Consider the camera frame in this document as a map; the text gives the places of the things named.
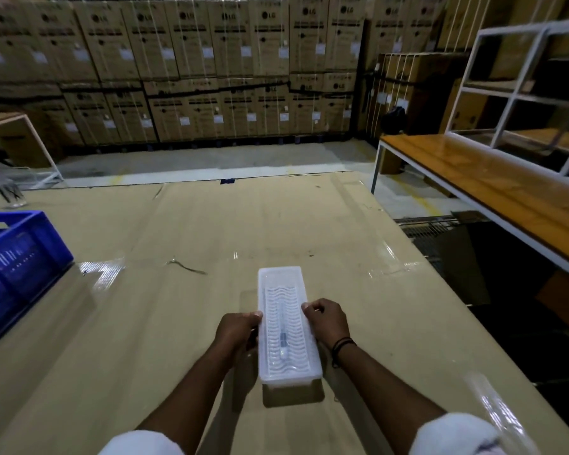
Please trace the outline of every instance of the concrete floor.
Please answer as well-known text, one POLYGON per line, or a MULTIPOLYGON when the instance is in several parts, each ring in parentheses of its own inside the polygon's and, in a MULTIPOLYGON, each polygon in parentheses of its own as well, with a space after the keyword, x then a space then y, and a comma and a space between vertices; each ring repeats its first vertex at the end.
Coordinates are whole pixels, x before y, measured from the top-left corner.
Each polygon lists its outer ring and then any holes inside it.
MULTIPOLYGON (((300 145, 249 145, 219 149, 72 156, 59 163, 65 184, 98 187, 198 180, 358 171, 370 185, 376 150, 364 141, 300 145)), ((470 209, 426 185, 410 166, 380 175, 375 196, 392 218, 446 215, 470 209)))

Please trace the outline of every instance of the white sleeve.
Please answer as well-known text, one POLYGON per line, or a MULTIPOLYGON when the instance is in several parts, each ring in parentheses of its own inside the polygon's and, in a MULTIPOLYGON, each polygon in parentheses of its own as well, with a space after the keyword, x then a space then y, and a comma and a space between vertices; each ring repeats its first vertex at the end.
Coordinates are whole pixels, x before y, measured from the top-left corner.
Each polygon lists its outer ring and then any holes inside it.
POLYGON ((505 455, 499 432, 470 414, 445 414, 419 428, 409 455, 505 455))
POLYGON ((99 455, 184 455, 179 446, 162 433, 129 431, 112 438, 99 455))

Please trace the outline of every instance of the plastic container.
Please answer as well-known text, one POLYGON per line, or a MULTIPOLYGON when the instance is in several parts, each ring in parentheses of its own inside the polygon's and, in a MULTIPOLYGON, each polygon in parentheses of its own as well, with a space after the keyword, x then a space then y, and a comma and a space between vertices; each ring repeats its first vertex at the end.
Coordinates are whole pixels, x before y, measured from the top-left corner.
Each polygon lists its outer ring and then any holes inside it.
POLYGON ((0 212, 0 224, 1 337, 74 258, 42 211, 0 212))
POLYGON ((257 283, 259 377, 273 387, 308 385, 322 377, 319 350, 302 303, 308 301, 298 266, 262 268, 257 283))

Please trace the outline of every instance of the hand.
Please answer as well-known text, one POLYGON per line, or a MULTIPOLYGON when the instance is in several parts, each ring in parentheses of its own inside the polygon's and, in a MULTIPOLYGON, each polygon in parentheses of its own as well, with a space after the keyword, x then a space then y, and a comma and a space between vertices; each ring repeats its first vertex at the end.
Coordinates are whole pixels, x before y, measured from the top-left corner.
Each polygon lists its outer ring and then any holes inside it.
POLYGON ((253 346, 248 343, 251 340, 253 329, 258 327, 262 318, 261 311, 224 314, 217 326, 213 345, 228 354, 234 361, 239 350, 245 346, 253 346))
POLYGON ((346 313, 333 300, 319 298, 312 303, 304 303, 302 310, 310 322, 314 336, 328 349, 332 349, 341 338, 350 336, 346 313))

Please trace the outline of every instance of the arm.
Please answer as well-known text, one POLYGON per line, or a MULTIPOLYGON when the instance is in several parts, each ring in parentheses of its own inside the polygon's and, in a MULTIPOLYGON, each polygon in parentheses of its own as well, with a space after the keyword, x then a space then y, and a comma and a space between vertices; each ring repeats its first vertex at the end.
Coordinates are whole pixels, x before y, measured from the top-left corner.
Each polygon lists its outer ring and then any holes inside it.
MULTIPOLYGON (((329 350, 338 340, 350 336, 346 315, 334 301, 321 298, 304 304, 302 309, 314 335, 329 350)), ((419 428, 446 413, 355 344, 342 347, 339 363, 395 455, 408 454, 419 428)))
POLYGON ((224 315, 209 349, 137 429, 162 433, 187 455, 195 453, 221 382, 261 317, 260 311, 224 315))

